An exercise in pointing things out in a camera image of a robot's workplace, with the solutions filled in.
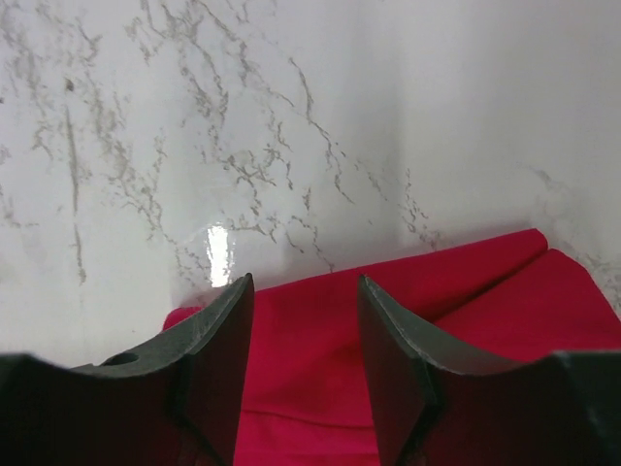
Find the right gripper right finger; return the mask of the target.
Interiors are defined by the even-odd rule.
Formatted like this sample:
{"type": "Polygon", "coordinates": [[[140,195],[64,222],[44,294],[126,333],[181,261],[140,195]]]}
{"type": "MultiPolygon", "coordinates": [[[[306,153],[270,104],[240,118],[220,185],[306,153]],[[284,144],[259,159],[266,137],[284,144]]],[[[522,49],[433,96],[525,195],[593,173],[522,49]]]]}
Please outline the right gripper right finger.
{"type": "Polygon", "coordinates": [[[539,366],[455,338],[368,277],[357,310],[381,464],[550,464],[539,366]]]}

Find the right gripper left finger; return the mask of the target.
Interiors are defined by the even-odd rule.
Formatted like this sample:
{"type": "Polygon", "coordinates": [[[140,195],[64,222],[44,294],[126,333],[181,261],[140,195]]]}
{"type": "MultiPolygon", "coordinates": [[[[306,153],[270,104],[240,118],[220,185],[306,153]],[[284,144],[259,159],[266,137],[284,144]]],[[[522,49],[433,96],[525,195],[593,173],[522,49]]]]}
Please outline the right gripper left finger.
{"type": "Polygon", "coordinates": [[[253,321],[254,283],[246,274],[199,310],[150,340],[77,372],[106,388],[127,387],[130,405],[161,389],[156,413],[180,432],[186,464],[230,465],[239,430],[253,321]],[[193,460],[189,452],[196,451],[193,460]]]}

